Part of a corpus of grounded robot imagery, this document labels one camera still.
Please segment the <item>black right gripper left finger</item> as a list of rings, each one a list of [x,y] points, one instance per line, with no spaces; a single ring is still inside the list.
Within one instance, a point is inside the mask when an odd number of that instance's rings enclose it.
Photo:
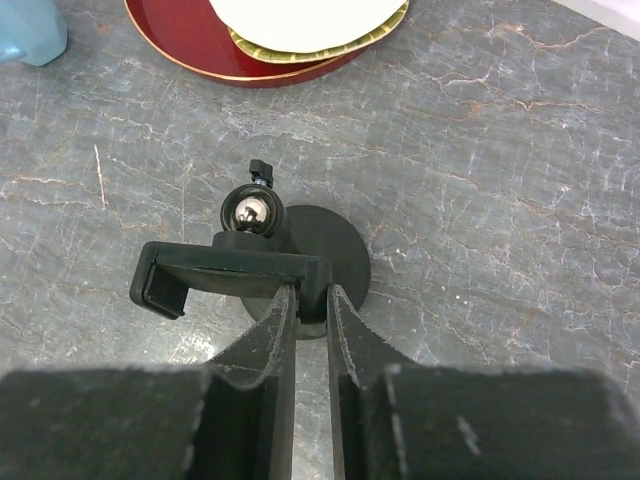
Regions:
[[[203,364],[17,370],[1,379],[5,479],[287,479],[294,287]]]

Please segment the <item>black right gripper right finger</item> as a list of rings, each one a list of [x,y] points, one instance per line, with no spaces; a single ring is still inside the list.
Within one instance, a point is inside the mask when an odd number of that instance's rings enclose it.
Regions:
[[[338,479],[635,479],[639,417],[588,369],[416,363],[327,293]]]

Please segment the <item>black phone stand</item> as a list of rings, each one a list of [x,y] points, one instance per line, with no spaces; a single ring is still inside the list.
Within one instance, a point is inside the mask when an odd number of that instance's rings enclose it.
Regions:
[[[138,306],[176,320],[192,290],[241,299],[260,320],[277,290],[297,294],[297,336],[326,334],[327,290],[337,284],[360,308],[369,291],[369,252],[357,229],[332,210],[286,207],[273,188],[273,168],[249,164],[251,181],[220,208],[221,231],[210,245],[151,241],[140,253],[129,295]]]

